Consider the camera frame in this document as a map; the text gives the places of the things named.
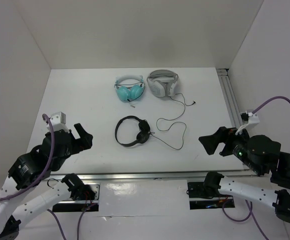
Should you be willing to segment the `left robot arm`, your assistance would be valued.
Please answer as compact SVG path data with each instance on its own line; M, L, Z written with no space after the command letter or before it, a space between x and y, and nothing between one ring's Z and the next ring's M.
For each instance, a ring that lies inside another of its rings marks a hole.
M50 131L41 145L18 157L9 169L0 189L0 240L14 240L28 223L61 201L94 199L92 189L78 175L70 173L46 192L22 202L51 172L58 171L66 159L92 147L93 136L79 123L74 128L79 138L70 130Z

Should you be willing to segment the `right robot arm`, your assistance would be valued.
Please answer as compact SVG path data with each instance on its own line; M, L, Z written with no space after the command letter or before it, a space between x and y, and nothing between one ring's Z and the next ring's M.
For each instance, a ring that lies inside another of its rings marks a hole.
M273 209L282 221L290 223L290 153L281 151L281 144L265 135L250 137L246 130L220 127L212 135L200 136L199 142L208 155L213 155L219 144L222 157L235 156L258 177L270 174L270 182L280 190L270 190L236 182L218 172L208 172L203 190L208 196L231 195Z

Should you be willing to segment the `teal headphones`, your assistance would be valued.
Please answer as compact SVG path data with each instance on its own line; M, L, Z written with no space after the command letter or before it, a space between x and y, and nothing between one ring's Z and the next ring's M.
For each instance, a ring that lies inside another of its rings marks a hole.
M126 80L135 80L135 83L122 84ZM138 100L145 91L145 82L142 75L123 75L116 78L114 89L122 102Z

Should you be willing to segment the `grey white headphones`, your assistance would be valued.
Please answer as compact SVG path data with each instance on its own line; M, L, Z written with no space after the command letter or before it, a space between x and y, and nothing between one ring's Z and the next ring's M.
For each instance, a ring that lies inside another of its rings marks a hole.
M174 97L179 75L171 70L158 69L152 71L146 81L154 96L158 98Z

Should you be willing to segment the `aluminium rail front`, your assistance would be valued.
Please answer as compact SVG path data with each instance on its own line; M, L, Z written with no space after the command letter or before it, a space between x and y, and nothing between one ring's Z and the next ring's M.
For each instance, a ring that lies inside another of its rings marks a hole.
M127 180L159 180L159 179L193 179L204 178L208 171L176 171L176 172L136 172L136 173L95 173L77 174L84 181L127 181ZM221 170L218 173L227 177L254 177L251 170ZM65 174L51 174L51 178L61 180Z

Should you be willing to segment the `aluminium rail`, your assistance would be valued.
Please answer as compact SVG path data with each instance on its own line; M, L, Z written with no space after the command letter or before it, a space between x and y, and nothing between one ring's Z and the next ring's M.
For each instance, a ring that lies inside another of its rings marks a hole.
M223 97L229 114L231 124L238 128L242 125L242 119L240 115L239 106L234 94L234 90L229 78L228 69L217 68L216 69L219 83L222 89Z
M159 179L193 179L204 178L208 171L176 171L176 172L136 172L136 173L95 173L77 174L84 181L127 181L127 180L159 180ZM218 173L227 177L254 177L251 170L221 170ZM51 178L61 180L65 174L51 174Z

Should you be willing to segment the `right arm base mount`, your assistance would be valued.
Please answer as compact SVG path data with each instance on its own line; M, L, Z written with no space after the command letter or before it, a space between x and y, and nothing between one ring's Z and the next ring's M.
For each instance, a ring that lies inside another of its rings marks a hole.
M188 182L186 194L190 210L235 208L231 195L224 195L204 188L203 182Z

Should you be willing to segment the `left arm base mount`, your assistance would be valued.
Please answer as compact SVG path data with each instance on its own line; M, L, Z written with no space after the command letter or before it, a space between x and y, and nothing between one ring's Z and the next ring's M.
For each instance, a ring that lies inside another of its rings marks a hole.
M99 197L100 184L88 182L78 197L60 201L52 207L52 211L54 213L81 213L91 205L87 212L98 212Z

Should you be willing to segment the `aluminium rail right side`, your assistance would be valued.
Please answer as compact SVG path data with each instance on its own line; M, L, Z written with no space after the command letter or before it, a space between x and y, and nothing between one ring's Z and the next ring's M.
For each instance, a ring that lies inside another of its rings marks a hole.
M229 114L231 124L238 128L242 125L242 119L240 115L239 106L234 94L234 90L229 78L228 69L217 68L216 69L219 83L222 89L223 97Z

